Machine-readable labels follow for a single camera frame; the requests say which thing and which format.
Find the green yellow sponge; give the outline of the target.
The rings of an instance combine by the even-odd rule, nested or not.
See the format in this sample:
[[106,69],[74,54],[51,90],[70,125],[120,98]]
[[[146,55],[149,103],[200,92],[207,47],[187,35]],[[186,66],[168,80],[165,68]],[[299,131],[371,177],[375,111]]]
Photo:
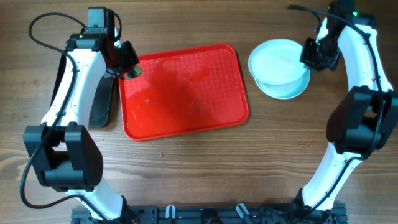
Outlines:
[[124,77],[127,80],[135,79],[135,78],[139,77],[141,75],[141,73],[142,73],[142,68],[140,66],[136,65],[130,71],[126,72]]

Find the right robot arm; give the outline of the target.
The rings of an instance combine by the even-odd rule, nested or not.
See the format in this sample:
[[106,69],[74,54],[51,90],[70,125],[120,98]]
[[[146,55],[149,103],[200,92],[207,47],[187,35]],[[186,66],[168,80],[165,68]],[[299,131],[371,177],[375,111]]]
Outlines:
[[349,90],[327,122],[320,165],[290,203],[290,223],[340,223],[338,192],[360,163],[384,147],[397,124],[397,93],[378,53],[376,18],[356,11],[352,0],[332,1],[324,16],[300,61],[316,71],[335,70],[343,58]]

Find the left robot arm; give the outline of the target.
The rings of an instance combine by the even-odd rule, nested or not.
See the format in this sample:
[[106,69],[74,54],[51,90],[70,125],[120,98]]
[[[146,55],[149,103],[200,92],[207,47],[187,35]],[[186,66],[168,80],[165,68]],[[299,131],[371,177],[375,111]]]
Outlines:
[[106,7],[90,7],[80,32],[61,51],[50,108],[37,126],[24,131],[34,170],[44,187],[75,198],[98,223],[137,223],[126,199],[103,177],[103,156],[88,132],[95,93],[102,78],[132,79],[142,70],[132,44],[121,42],[121,19]]

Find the white plate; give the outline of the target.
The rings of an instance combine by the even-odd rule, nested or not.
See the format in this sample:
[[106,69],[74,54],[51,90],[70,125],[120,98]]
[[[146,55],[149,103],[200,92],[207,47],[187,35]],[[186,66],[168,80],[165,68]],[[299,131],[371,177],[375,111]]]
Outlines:
[[267,96],[278,100],[289,100],[302,94],[310,83],[310,71],[307,70],[298,80],[283,84],[270,85],[254,79],[257,87]]
[[285,85],[301,78],[308,69],[300,61],[303,47],[290,39],[271,39],[250,53],[248,69],[262,83]]

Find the white plate top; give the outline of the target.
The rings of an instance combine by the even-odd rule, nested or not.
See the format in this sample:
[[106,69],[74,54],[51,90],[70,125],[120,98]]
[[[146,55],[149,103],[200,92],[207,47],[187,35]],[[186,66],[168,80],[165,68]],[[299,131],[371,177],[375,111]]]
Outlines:
[[250,53],[248,69],[262,83],[285,85],[301,78],[308,69],[300,61],[303,47],[290,39],[271,39]]

